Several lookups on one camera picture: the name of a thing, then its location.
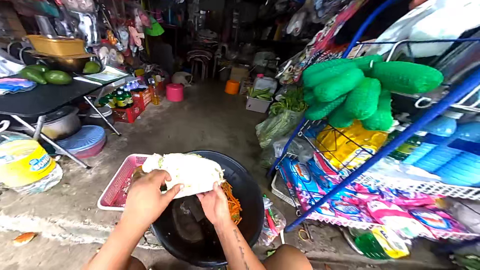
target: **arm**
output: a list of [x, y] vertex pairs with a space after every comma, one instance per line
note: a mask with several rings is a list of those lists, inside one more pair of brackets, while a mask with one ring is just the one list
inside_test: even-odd
[[160, 186], [170, 180], [168, 172], [153, 170], [132, 185], [119, 223], [99, 253], [84, 267], [85, 270], [126, 269], [130, 254], [148, 226], [162, 214], [182, 188], [177, 184], [162, 194]]
[[214, 184], [213, 190], [197, 194], [205, 216], [214, 225], [223, 252], [232, 270], [265, 270], [238, 227], [230, 218], [228, 200], [223, 190]]

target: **green mesh bag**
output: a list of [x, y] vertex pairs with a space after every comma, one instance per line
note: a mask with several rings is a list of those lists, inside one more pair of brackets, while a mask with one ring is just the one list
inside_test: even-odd
[[315, 73], [318, 73], [318, 72], [320, 72], [324, 69], [331, 68], [331, 67], [338, 66], [338, 65], [341, 65], [341, 64], [345, 64], [345, 63], [349, 63], [351, 61], [352, 60], [347, 59], [347, 58], [338, 58], [338, 59], [333, 59], [333, 60], [328, 60], [328, 61], [316, 63], [316, 64], [313, 64], [313, 65], [309, 66], [308, 68], [306, 68], [302, 72], [302, 76], [311, 76], [311, 75], [313, 75]]
[[337, 97], [346, 94], [355, 88], [363, 78], [363, 72], [358, 68], [353, 68], [317, 85], [313, 89], [313, 93], [315, 94], [317, 101], [333, 101]]
[[311, 90], [309, 88], [304, 88], [303, 89], [303, 100], [308, 105], [314, 105], [315, 103], [318, 103], [316, 98], [315, 98], [315, 95], [313, 94], [313, 90]]
[[432, 67], [400, 61], [376, 63], [371, 77], [379, 79], [383, 88], [406, 94], [432, 91], [444, 80]]
[[334, 101], [320, 102], [313, 106], [310, 106], [305, 112], [305, 118], [308, 120], [320, 120], [327, 116], [331, 111], [338, 107], [347, 98], [347, 95], [343, 95]]
[[320, 83], [325, 82], [326, 80], [333, 78], [335, 76], [342, 75], [346, 71], [350, 69], [354, 69], [357, 66], [352, 63], [348, 62], [345, 64], [341, 64], [338, 66], [330, 67], [327, 69], [324, 69], [322, 71], [319, 71], [317, 73], [314, 73], [312, 75], [303, 75], [303, 85], [305, 87], [315, 87]]
[[377, 111], [361, 124], [366, 130], [387, 131], [393, 125], [390, 91], [382, 89], [378, 97]]
[[332, 127], [344, 128], [353, 124], [352, 116], [345, 110], [345, 105], [342, 104], [328, 117], [328, 123]]
[[377, 110], [378, 96], [381, 90], [380, 81], [364, 78], [357, 87], [348, 93], [345, 110], [355, 119], [369, 118]]
[[356, 64], [357, 67], [365, 73], [365, 76], [368, 76], [368, 74], [370, 74], [370, 70], [372, 69], [370, 67], [370, 63], [372, 61], [373, 63], [377, 63], [377, 62], [383, 62], [384, 59], [381, 55], [375, 54], [375, 55], [368, 55], [368, 56], [354, 58], [352, 60], [352, 62]]

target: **hand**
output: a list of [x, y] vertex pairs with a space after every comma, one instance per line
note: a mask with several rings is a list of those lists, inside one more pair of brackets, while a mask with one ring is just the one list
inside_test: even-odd
[[213, 184], [213, 190], [199, 193], [197, 197], [202, 204], [205, 216], [215, 227], [231, 221], [227, 196], [217, 183]]
[[128, 191], [122, 218], [129, 217], [134, 223], [145, 227], [152, 224], [167, 208], [173, 197], [183, 188], [176, 184], [162, 194], [160, 187], [171, 177], [167, 171], [153, 170], [135, 181]]

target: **dried leaf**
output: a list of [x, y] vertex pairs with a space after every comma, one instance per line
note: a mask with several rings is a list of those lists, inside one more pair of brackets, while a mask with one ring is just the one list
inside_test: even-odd
[[23, 233], [13, 240], [13, 245], [14, 246], [25, 245], [26, 243], [30, 242], [35, 236], [36, 236], [36, 233], [33, 233], [33, 232]]

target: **shredded carrot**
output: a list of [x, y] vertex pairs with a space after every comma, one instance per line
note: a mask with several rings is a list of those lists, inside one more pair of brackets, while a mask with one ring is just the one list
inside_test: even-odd
[[228, 208], [230, 210], [230, 217], [232, 218], [233, 222], [235, 225], [240, 223], [241, 221], [241, 216], [240, 216], [240, 211], [241, 211], [241, 206], [240, 202], [238, 199], [236, 199], [233, 194], [232, 194], [232, 186], [227, 183], [226, 181], [222, 183], [222, 189], [223, 192], [225, 192], [225, 195], [227, 195], [228, 198]]

